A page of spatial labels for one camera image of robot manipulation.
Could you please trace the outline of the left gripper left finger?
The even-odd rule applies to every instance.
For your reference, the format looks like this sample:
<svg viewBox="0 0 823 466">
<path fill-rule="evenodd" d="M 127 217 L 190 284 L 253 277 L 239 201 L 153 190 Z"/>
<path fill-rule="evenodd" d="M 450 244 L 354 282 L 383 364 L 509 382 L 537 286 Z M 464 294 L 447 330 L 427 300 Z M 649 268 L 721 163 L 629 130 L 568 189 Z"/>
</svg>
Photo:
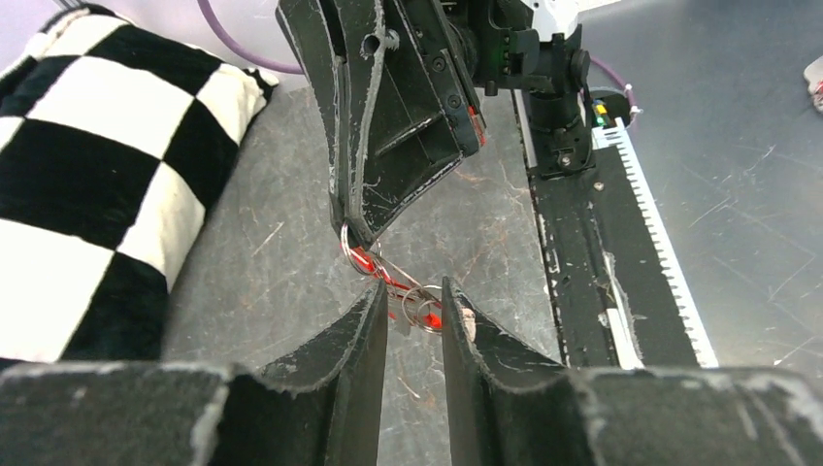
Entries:
<svg viewBox="0 0 823 466">
<path fill-rule="evenodd" d="M 373 465 L 387 289 L 260 373 L 203 361 L 18 364 L 1 375 L 5 465 Z"/>
</svg>

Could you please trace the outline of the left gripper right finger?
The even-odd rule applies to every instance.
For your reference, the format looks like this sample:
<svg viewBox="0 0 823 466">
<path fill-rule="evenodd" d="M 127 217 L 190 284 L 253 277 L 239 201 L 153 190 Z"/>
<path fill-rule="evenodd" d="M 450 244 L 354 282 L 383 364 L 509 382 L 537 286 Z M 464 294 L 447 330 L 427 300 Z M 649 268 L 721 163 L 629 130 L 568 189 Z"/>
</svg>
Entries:
<svg viewBox="0 0 823 466">
<path fill-rule="evenodd" d="M 442 285 L 455 465 L 818 465 L 822 393 L 776 368 L 567 368 Z"/>
</svg>

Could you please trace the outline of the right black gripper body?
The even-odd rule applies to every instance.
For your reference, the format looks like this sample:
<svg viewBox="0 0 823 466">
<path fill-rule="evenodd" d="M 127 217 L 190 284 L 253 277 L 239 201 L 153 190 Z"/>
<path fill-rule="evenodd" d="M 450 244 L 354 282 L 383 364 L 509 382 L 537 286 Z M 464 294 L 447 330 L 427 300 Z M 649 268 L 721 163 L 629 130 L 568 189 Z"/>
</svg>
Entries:
<svg viewBox="0 0 823 466">
<path fill-rule="evenodd" d="M 470 156 L 486 143 L 486 124 L 472 81 L 477 47 L 469 30 L 451 19 L 452 1 L 401 1 L 415 52 L 439 105 L 441 118 L 421 142 L 429 158 Z"/>
</svg>

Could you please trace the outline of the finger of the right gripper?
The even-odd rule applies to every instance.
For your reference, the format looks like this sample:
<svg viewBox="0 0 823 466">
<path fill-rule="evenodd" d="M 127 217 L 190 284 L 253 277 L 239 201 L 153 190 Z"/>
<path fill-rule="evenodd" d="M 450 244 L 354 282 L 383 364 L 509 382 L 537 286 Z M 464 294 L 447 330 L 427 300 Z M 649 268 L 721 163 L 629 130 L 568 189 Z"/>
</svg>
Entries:
<svg viewBox="0 0 823 466">
<path fill-rule="evenodd" d="M 429 158 L 422 145 L 441 115 L 400 2 L 345 6 L 350 42 L 347 213 L 351 241 L 364 249 L 461 158 Z"/>
<path fill-rule="evenodd" d="M 277 18 L 320 111 L 328 146 L 331 223 L 348 242 L 350 42 L 345 6 L 345 1 L 281 1 Z"/>
</svg>

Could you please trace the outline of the red grey keyring holder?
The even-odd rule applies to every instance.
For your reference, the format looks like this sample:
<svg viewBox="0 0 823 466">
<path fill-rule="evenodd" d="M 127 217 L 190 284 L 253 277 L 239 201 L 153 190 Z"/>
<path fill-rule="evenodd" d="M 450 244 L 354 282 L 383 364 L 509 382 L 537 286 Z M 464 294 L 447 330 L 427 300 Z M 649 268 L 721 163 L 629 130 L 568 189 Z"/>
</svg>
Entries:
<svg viewBox="0 0 823 466">
<path fill-rule="evenodd" d="M 388 316 L 403 327 L 417 328 L 439 335 L 443 330 L 441 301 L 442 287 L 424 284 L 380 254 L 379 243 L 375 250 L 355 246 L 347 224 L 340 228 L 340 247 L 352 268 L 360 275 L 383 282 L 389 300 Z"/>
</svg>

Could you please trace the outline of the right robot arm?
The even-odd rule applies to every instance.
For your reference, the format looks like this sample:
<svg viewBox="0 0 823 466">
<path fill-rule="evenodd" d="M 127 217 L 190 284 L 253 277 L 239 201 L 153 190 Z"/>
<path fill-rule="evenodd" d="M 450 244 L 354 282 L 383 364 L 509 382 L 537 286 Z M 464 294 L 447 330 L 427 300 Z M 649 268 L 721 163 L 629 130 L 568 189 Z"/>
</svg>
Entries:
<svg viewBox="0 0 823 466">
<path fill-rule="evenodd" d="M 282 1 L 329 148 L 334 230 L 367 249 L 486 143 L 480 100 L 523 95 L 543 177 L 592 164 L 575 1 Z"/>
</svg>

